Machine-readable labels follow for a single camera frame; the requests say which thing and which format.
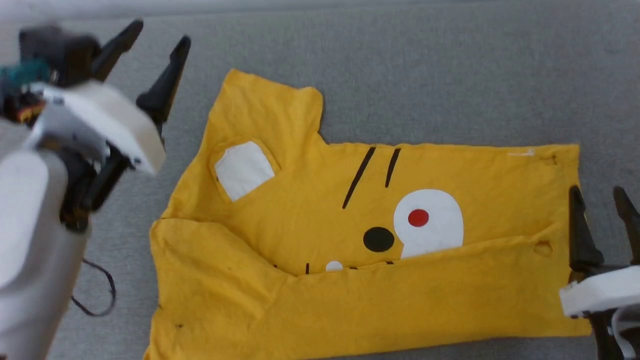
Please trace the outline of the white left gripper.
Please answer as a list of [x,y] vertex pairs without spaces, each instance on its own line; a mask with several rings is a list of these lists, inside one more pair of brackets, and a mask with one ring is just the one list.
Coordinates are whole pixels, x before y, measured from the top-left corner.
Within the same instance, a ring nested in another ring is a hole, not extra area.
[[135,103],[102,83],[144,27],[133,20],[92,61],[93,78],[73,88],[37,84],[46,106],[25,139],[25,228],[86,229],[128,169],[156,175],[166,160],[169,119],[192,41],[183,36],[169,64]]

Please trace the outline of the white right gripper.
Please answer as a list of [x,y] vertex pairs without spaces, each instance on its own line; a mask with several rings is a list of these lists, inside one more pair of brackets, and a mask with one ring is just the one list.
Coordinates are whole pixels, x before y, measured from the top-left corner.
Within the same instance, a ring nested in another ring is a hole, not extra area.
[[[633,266],[573,281],[560,289],[566,317],[605,312],[640,303],[640,213],[621,186],[613,189],[615,209],[624,223]],[[586,205],[577,185],[569,190],[569,266],[577,274],[590,274],[604,264],[586,220]]]

